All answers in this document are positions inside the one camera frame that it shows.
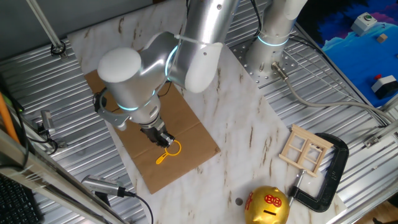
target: wire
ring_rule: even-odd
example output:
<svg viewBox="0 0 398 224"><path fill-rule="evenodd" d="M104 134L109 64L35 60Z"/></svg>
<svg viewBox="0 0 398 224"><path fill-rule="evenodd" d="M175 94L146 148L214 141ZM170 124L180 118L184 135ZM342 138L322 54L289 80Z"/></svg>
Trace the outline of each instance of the wire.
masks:
<svg viewBox="0 0 398 224"><path fill-rule="evenodd" d="M50 138L49 136L47 136L47 140L46 141L39 141L39 140L32 139L32 138L28 138L28 139L33 141L33 142L37 142L37 143L41 143L41 144L45 144L45 143L52 144L54 150L49 155L52 155L52 154L56 153L56 151L58 150L58 143L56 141L54 141L52 138Z"/></svg>
<svg viewBox="0 0 398 224"><path fill-rule="evenodd" d="M17 133L15 132L14 125L12 124L10 112L8 111L6 102L4 101L2 94L0 94L0 114L2 116L2 120L4 122L8 135L10 135L13 140L20 144Z"/></svg>
<svg viewBox="0 0 398 224"><path fill-rule="evenodd" d="M254 12L256 13L257 16L257 20L259 21L259 27L257 28L256 33L254 34L254 37L257 37L260 34L260 31L262 29L262 24L261 24L261 18L260 18L260 14L259 11L257 9L257 4L256 4L256 0L250 0L251 4L253 5L254 8Z"/></svg>
<svg viewBox="0 0 398 224"><path fill-rule="evenodd" d="M374 111L375 113L378 113L379 115L385 117L386 119L388 119L392 123L395 121L393 118L391 118L385 112L383 112L383 111L381 111L381 110L379 110L377 108L374 108L373 106L366 105L364 103L345 102L345 101L334 102L334 103L311 103L311 102L305 101L293 89L293 86L292 86L292 84L290 84L289 79L286 79L285 82L286 82L286 85L288 86L288 88L291 90L292 94L296 97L296 99L299 100L299 102L301 102L301 103L303 103L303 104L305 104L307 106L312 106L312 107L329 107L329 106L340 106L340 105L360 106L362 108L366 108L366 109L369 109L371 111Z"/></svg>
<svg viewBox="0 0 398 224"><path fill-rule="evenodd" d="M285 50L284 50L284 52L285 52L285 54L287 54L290 58L292 58L298 65L300 65L302 68L306 69L306 71L308 71L309 73L311 73L314 77L317 77L319 80L323 81L323 82L326 83L328 86L334 88L337 92L341 93L342 95L345 95L345 96L347 96L348 98L350 98L350 99L352 99L352 100L355 100L355 101L359 102L357 99L355 99L355 98L353 98L352 96L349 96L349 95L343 93L342 91L339 91L339 89L337 89L336 87L334 87L334 86L331 85L330 83L324 81L324 79L318 77L318 75L314 74L314 73L311 72L309 69L307 69L306 67L304 67L300 62L298 62L295 58L293 58L293 56L291 56L291 55L290 55L289 53L287 53Z"/></svg>
<svg viewBox="0 0 398 224"><path fill-rule="evenodd" d="M6 89L5 86L2 86L1 90L4 92L5 95L11 95L10 92ZM17 107L18 102L13 97L10 97L9 99L10 99L10 101L12 103L12 107L14 108L14 111L15 111L17 117L18 117L19 126L21 127L21 131L22 131L22 133L19 135L19 142L21 143L21 145L24 145L25 149L26 149L25 156L24 156L24 161L22 162L22 166L20 167L20 169L24 170L25 166L27 164L28 158L29 158L29 141L27 140L26 130L25 130L24 122L22 120L21 113L19 112L19 108ZM3 169L3 168L6 168L6 167L15 168L17 166L16 165L6 165L5 164L5 165L2 165L1 167Z"/></svg>
<svg viewBox="0 0 398 224"><path fill-rule="evenodd" d="M190 3L189 3L189 0L187 0L187 2L185 3L185 5L186 5L186 7L187 7L187 17L188 17L188 13L189 13L189 5L190 5Z"/></svg>
<svg viewBox="0 0 398 224"><path fill-rule="evenodd" d="M141 198L140 196L138 196L137 194L132 193L132 192L128 192L128 191L126 191L126 192L124 193L124 195L125 195L125 196L129 196L129 197L136 197L136 198L138 198L141 202L143 202L143 203L147 206L147 208L148 208L148 210L149 210L150 219L152 220L151 223L154 224L154 215L152 214L152 210L150 209L150 206L148 205L148 203L147 203L144 199L142 199L142 198Z"/></svg>
<svg viewBox="0 0 398 224"><path fill-rule="evenodd" d="M162 97L162 96L165 96L166 94L168 94L171 86L172 86L172 82L170 82L169 87L168 87L166 93L165 93L165 94L162 94L162 95L158 95L158 97Z"/></svg>
<svg viewBox="0 0 398 224"><path fill-rule="evenodd" d="M322 57L323 57L323 59L325 59L328 63L329 63L329 65L341 76L341 77L343 77L342 76L342 74L339 72L339 70L334 66L334 64L329 60L329 58L321 51L321 50L319 50L315 45L313 45L308 39L305 39L305 38L303 38L303 37L300 37L300 36L298 36L298 35L293 35L293 36L290 36L289 37L289 39L290 40L293 40L293 41L296 41L296 42L298 42L298 43L301 43L301 44L303 44L303 45L306 45L306 46L308 46L308 47L311 47L312 49L314 49L314 50L316 50ZM377 116L379 119L380 119L380 122L381 123L383 123L385 126L387 126L388 124L383 120L383 119L381 119L381 117L377 114L377 113L374 113L374 115L375 116Z"/></svg>

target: blue cloth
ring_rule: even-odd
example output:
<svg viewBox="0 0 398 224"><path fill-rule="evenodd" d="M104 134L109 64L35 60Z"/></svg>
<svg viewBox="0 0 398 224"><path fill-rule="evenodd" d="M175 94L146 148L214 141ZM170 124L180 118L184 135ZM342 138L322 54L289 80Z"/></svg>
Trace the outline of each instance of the blue cloth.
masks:
<svg viewBox="0 0 398 224"><path fill-rule="evenodd" d="M380 44L376 39L381 34L388 38ZM393 97L379 100L371 87L378 74L398 80L398 26L378 22L366 35L350 32L345 39L335 37L326 41L322 50L373 106L382 106Z"/></svg>

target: white marble board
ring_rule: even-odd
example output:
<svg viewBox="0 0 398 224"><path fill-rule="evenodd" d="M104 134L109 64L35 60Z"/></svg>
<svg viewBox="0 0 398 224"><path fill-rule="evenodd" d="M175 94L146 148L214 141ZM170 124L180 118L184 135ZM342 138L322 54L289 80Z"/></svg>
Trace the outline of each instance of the white marble board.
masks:
<svg viewBox="0 0 398 224"><path fill-rule="evenodd" d="M171 0L89 27L68 36L86 74L97 68L101 56L116 47L140 50L160 31L183 30L185 1ZM151 195L123 144L110 132L137 193L152 207L155 223L244 223L246 199L261 185L287 192L298 170L278 158L289 135L256 84L226 47L219 72L203 93L185 90L183 97L221 149L221 153ZM323 177L306 175L301 189L315 195ZM326 223L345 210L335 195L330 209L316 213L294 202L288 223Z"/></svg>

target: black keyboard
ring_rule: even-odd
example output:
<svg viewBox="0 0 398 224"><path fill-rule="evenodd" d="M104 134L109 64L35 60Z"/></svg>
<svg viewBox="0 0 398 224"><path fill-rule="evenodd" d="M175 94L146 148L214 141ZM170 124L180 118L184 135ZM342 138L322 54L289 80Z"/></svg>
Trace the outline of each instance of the black keyboard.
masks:
<svg viewBox="0 0 398 224"><path fill-rule="evenodd" d="M31 189L0 174L0 224L41 223L43 216Z"/></svg>

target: screw hole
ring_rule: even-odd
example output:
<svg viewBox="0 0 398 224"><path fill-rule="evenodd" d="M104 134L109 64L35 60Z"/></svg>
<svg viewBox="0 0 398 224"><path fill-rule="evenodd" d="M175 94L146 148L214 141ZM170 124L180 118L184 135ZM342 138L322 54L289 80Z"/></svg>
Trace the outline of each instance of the screw hole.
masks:
<svg viewBox="0 0 398 224"><path fill-rule="evenodd" d="M241 198L237 198L237 199L235 200L235 203L236 203L236 205L241 206L241 205L243 204L243 200L242 200Z"/></svg>

